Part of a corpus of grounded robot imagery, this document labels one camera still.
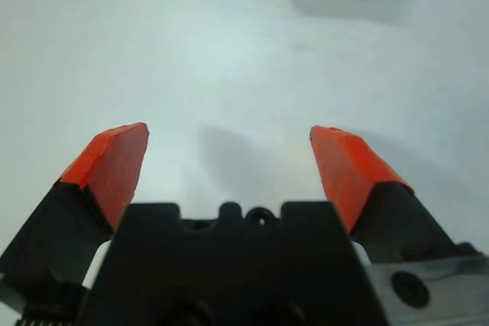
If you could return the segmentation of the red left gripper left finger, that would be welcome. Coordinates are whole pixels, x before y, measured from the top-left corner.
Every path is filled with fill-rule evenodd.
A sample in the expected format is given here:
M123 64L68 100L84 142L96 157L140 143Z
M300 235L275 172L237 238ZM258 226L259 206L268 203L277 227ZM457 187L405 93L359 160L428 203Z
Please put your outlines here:
M25 299L83 282L131 203L147 149L145 123L97 134L64 170L1 256L1 284Z

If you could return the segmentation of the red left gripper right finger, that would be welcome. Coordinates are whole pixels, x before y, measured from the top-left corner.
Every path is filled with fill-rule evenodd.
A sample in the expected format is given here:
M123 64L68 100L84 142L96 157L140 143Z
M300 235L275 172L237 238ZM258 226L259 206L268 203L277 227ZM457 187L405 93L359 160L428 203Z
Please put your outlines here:
M316 125L309 139L326 198L373 263L479 255L470 243L456 244L361 137Z

